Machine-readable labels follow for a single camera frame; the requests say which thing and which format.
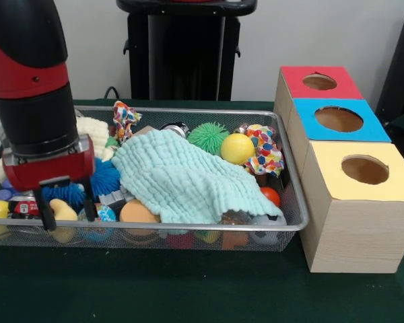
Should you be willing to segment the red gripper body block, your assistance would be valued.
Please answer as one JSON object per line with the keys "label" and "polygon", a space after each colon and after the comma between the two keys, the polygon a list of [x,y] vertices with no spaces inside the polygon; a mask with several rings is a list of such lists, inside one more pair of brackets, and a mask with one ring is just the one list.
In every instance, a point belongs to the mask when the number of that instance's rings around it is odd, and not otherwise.
{"label": "red gripper body block", "polygon": [[94,146],[89,135],[81,135],[67,151],[48,157],[17,157],[10,148],[3,150],[3,169],[18,191],[38,190],[57,182],[78,182],[94,174]]}

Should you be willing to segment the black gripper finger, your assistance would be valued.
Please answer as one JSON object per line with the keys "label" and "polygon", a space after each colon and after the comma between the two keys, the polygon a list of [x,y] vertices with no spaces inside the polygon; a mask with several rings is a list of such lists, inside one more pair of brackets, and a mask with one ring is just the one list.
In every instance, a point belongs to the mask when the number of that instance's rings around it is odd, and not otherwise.
{"label": "black gripper finger", "polygon": [[44,199],[42,189],[39,188],[33,190],[33,193],[45,230],[55,231],[57,228],[55,216],[53,210],[50,208],[49,204]]}
{"label": "black gripper finger", "polygon": [[94,222],[98,218],[97,208],[94,202],[94,194],[92,191],[92,185],[90,178],[84,178],[82,180],[82,185],[85,192],[85,199],[83,202],[84,211],[86,212],[86,217],[89,222]]}

